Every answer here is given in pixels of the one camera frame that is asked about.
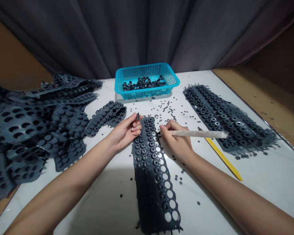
white marble table surface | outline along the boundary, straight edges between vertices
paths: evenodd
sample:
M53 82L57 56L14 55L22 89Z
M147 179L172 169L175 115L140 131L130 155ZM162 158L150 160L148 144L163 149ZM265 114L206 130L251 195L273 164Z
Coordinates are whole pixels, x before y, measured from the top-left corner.
M103 87L95 91L99 94L98 99L90 103L85 112L91 118L95 111L109 100L119 101L127 107L126 117L133 112L152 116L161 114L161 118L156 119L155 122L158 128L160 124L166 124L165 120L172 119L167 109L163 112L163 108L167 106L166 103L171 101L170 106L175 109L174 115L180 124L194 131L197 130L198 126L207 130L202 122L197 122L200 120L199 117L182 93L183 87L188 84L199 83L208 85L214 93L227 101L231 101L246 112L258 125L268 128L266 123L213 72L185 72L177 73L177 76L181 84L174 88L172 93L165 97L156 97L154 100L147 98L144 101L138 100L138 102L118 99L114 91L115 79L105 80ZM161 103L165 103L162 108L159 107ZM86 137L84 139L87 145L86 151L95 146L110 131L111 129L105 126L99 130L94 138ZM191 141L198 154L234 177L203 138L192 137ZM267 151L267 156L258 152L256 157L236 160L230 154L224 153L224 155L240 172L244 185L294 217L294 151L282 140L278 140L278 144L281 148L271 148ZM164 147L173 190L176 193L176 201L179 205L181 227L184 229L181 234L242 234L240 228L218 201L213 198L186 166L183 166L179 160L173 160L172 153L163 142L161 142L161 145ZM57 226L54 234L142 234L140 228L135 229L139 215L135 180L130 180L130 178L134 178L133 158L129 157L130 154L131 145L111 160L80 202ZM49 159L46 166L47 170L38 180L22 184L19 187L0 217L0 234L4 233L29 201L59 175L55 172L53 159ZM180 180L174 180L175 175L178 175L178 178L182 177L182 185L179 183Z

gray curtain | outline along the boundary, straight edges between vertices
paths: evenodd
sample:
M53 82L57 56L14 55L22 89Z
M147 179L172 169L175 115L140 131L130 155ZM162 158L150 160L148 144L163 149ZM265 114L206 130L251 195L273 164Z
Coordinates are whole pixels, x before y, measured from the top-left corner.
M237 65L294 21L294 0L0 0L0 21L51 73L105 79Z

blue basket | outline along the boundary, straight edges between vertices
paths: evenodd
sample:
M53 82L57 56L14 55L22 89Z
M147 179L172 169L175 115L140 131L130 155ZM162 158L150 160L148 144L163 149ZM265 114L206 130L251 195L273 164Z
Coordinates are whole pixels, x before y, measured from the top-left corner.
M156 81L159 76L162 75L165 86L146 88L133 91L123 91L123 83L132 81L136 84L139 77L149 77L151 81ZM149 64L135 67L127 67L118 69L115 74L115 86L114 90L120 94L123 99L136 99L147 96L156 96L168 94L172 91L173 87L180 84L180 80L177 78L170 65L167 63Z

brown wall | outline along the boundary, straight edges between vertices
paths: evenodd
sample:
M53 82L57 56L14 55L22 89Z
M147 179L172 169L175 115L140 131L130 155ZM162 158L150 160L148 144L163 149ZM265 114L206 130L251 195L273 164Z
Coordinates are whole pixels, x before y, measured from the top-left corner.
M247 66L294 95L294 23Z
M10 90L40 87L52 75L0 22L0 86Z

hand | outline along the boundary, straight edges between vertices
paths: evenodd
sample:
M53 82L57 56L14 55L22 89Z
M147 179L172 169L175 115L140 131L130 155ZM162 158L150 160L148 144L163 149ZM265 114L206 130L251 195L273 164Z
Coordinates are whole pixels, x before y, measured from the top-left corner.
M160 125L162 136L170 146L174 154L182 161L185 157L193 155L194 150L190 142L190 137L172 136L169 131L189 131L187 127L182 127L177 122L170 120L166 126Z
M111 147L114 151L119 151L131 143L137 136L140 135L141 124L140 120L143 118L139 116L139 120L136 120L136 113L132 116L120 122L106 137L109 139Z

